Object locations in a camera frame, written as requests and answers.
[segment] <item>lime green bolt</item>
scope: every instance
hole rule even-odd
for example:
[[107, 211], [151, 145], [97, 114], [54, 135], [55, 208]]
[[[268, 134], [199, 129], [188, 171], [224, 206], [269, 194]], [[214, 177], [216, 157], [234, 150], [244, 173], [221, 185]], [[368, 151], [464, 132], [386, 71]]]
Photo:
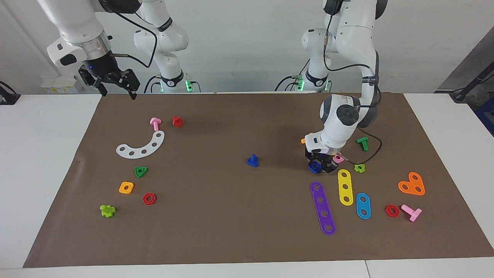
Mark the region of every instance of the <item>lime green bolt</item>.
[[117, 211], [115, 209], [115, 207], [112, 207], [110, 205], [101, 205], [99, 207], [99, 209], [101, 210], [101, 215], [106, 217], [106, 218], [110, 218], [110, 217], [113, 217], [113, 214]]

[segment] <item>orange piece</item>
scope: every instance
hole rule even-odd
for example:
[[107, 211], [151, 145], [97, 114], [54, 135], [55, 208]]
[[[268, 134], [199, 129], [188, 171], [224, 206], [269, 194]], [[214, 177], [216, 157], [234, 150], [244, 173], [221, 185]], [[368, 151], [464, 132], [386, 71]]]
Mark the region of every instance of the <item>orange piece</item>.
[[416, 172], [408, 174], [409, 182], [401, 181], [398, 183], [398, 189], [406, 194], [422, 196], [425, 194], [424, 182], [422, 177]]
[[134, 184], [130, 182], [123, 182], [120, 185], [119, 192], [122, 194], [130, 194], [132, 192], [132, 189], [134, 189]]

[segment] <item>green bolt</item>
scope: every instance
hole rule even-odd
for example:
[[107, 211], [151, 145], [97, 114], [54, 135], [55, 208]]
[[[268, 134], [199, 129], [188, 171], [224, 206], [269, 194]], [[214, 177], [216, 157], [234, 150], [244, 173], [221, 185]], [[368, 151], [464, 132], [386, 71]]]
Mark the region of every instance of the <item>green bolt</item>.
[[367, 141], [369, 141], [368, 137], [362, 137], [362, 138], [357, 140], [357, 143], [362, 145], [362, 149], [364, 149], [364, 151], [369, 150], [369, 146], [367, 146]]

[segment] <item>red nut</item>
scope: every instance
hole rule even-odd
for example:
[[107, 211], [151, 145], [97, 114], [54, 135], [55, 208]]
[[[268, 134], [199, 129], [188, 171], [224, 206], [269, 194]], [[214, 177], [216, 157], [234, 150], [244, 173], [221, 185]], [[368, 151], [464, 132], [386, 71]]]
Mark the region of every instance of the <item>red nut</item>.
[[171, 118], [171, 123], [176, 127], [179, 128], [184, 125], [184, 120], [178, 116], [173, 116]]
[[145, 205], [152, 205], [156, 202], [156, 195], [154, 193], [146, 193], [146, 195], [142, 197], [142, 201]]
[[384, 211], [389, 217], [398, 217], [400, 215], [400, 210], [395, 205], [387, 205]]

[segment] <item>blue bolt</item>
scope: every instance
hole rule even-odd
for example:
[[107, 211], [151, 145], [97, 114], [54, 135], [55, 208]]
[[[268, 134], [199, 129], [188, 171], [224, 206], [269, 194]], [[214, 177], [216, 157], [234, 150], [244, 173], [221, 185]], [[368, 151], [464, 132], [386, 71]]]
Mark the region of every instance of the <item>blue bolt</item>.
[[251, 165], [252, 167], [257, 167], [259, 166], [259, 161], [258, 158], [255, 154], [253, 154], [248, 160], [247, 164]]

